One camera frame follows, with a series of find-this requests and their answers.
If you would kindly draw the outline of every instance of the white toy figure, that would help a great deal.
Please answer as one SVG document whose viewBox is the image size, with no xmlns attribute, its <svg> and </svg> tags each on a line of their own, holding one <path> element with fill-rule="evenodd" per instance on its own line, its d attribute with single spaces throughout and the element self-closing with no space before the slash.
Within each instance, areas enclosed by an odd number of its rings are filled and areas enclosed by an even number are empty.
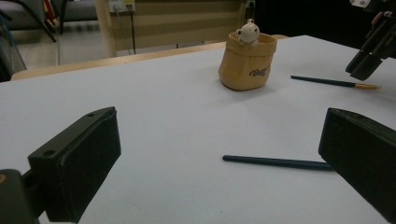
<svg viewBox="0 0 396 224">
<path fill-rule="evenodd" d="M 251 47 L 259 44 L 260 28 L 254 24 L 253 19 L 248 19 L 247 24 L 235 31 L 239 44 L 250 44 Z"/>
</svg>

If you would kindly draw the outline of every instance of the white table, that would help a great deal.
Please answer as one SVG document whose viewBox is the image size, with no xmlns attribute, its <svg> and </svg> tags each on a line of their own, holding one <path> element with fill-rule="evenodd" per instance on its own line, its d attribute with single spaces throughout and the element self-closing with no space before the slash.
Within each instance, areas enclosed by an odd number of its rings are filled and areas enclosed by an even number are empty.
<svg viewBox="0 0 396 224">
<path fill-rule="evenodd" d="M 224 154 L 322 161 L 328 107 L 396 129 L 395 61 L 365 91 L 290 79 L 356 81 L 355 49 L 308 36 L 278 41 L 264 88 L 219 82 L 224 49 L 0 84 L 0 164 L 27 156 L 81 116 L 118 110 L 122 155 L 80 223 L 387 223 L 337 173 L 225 162 Z M 43 215 L 41 223 L 47 223 Z"/>
</svg>

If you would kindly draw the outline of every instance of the tan paper bag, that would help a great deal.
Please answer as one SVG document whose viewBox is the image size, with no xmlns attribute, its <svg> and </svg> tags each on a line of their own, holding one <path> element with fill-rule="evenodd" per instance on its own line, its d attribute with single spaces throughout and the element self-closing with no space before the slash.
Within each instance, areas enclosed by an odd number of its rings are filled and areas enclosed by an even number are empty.
<svg viewBox="0 0 396 224">
<path fill-rule="evenodd" d="M 276 39 L 260 34 L 259 44 L 241 45 L 235 33 L 229 34 L 226 49 L 219 68 L 221 82 L 235 91 L 257 89 L 265 84 L 270 71 Z"/>
</svg>

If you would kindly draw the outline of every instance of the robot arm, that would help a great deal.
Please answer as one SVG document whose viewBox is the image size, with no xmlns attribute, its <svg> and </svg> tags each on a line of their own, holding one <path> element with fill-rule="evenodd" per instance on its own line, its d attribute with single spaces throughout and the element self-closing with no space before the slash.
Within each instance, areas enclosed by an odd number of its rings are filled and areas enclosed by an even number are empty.
<svg viewBox="0 0 396 224">
<path fill-rule="evenodd" d="M 379 12 L 361 50 L 346 67 L 352 77 L 365 80 L 396 50 L 396 14 L 393 14 L 396 1 L 351 0 L 350 3 L 366 11 Z"/>
</svg>

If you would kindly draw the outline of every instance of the screw hole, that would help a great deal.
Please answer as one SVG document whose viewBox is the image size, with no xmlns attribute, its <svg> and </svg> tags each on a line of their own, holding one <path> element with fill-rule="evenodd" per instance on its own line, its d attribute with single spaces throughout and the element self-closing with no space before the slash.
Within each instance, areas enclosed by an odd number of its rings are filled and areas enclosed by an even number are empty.
<svg viewBox="0 0 396 224">
<path fill-rule="evenodd" d="M 52 156 L 53 154 L 55 154 L 55 151 L 54 150 L 48 150 L 48 151 L 46 151 L 46 152 L 44 152 L 44 156 L 45 157 L 49 157 L 49 156 Z"/>
</svg>

